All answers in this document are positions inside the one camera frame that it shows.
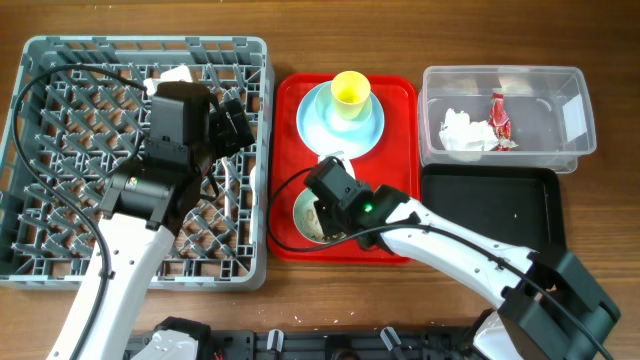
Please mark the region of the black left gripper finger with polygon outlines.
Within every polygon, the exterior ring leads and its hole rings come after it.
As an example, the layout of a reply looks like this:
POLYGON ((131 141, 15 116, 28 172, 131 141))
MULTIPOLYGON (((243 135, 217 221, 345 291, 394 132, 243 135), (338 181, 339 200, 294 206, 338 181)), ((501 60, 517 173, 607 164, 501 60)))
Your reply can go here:
POLYGON ((230 156, 235 152, 235 136, 228 126, 228 117, 224 112, 211 112, 208 127, 210 146, 216 158, 230 156))
POLYGON ((223 103, 226 118, 226 143, 229 148, 244 148, 255 142, 244 107, 240 100, 231 99, 223 103))

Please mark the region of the white plastic spoon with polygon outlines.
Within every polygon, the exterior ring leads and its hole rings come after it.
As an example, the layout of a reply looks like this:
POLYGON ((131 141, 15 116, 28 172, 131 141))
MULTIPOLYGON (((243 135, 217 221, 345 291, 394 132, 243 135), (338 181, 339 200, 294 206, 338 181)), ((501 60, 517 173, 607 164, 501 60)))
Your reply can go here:
POLYGON ((257 177, 257 166, 254 166, 249 173, 249 185, 252 192, 252 204, 256 203, 257 199, 257 190, 256 190, 256 177, 257 177))

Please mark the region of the green bowl with food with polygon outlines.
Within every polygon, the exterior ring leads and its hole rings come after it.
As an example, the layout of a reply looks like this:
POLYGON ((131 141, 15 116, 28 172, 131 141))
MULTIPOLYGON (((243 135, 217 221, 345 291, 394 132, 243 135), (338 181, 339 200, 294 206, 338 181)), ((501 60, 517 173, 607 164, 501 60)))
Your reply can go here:
POLYGON ((309 190, 303 190, 293 206, 294 224, 299 233, 307 240, 317 244, 334 243, 346 237, 343 232, 327 236, 324 234, 314 203, 318 198, 309 190))

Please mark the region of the white napkin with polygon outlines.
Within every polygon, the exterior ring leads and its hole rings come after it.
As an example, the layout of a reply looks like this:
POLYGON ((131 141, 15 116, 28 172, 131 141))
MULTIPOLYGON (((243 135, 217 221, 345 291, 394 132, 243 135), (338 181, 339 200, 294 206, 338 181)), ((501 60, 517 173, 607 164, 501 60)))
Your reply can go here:
POLYGON ((486 121, 473 122, 468 113, 449 108, 439 131, 447 151, 491 151, 499 145, 493 127, 486 121))

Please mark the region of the red snack wrapper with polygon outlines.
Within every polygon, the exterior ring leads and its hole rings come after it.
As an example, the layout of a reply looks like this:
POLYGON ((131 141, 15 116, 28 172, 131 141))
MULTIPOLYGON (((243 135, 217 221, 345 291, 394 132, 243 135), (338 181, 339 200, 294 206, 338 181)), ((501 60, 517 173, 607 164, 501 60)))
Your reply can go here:
POLYGON ((505 110, 503 94, 493 93, 492 95, 489 125, 498 140, 497 151, 510 151, 517 147, 517 144, 511 140, 511 120, 505 110))

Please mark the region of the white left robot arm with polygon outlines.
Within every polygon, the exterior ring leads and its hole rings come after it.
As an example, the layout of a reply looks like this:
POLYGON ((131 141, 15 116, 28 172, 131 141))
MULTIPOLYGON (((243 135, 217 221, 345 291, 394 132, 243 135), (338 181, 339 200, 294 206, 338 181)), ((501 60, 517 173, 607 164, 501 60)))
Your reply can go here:
POLYGON ((254 143, 242 103, 214 99, 152 102, 141 155, 109 173, 90 264, 49 356, 123 356, 152 277, 186 215, 203 200, 215 162, 254 143))

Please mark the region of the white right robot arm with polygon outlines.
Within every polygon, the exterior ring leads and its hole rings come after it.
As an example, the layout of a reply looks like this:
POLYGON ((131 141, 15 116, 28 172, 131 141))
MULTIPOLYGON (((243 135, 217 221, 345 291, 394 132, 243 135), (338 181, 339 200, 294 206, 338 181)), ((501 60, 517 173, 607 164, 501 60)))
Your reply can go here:
POLYGON ((422 262, 487 300, 494 311, 472 337, 484 357, 611 358, 604 342, 621 313, 573 253, 490 239, 389 186, 350 180, 310 189, 361 247, 422 262))

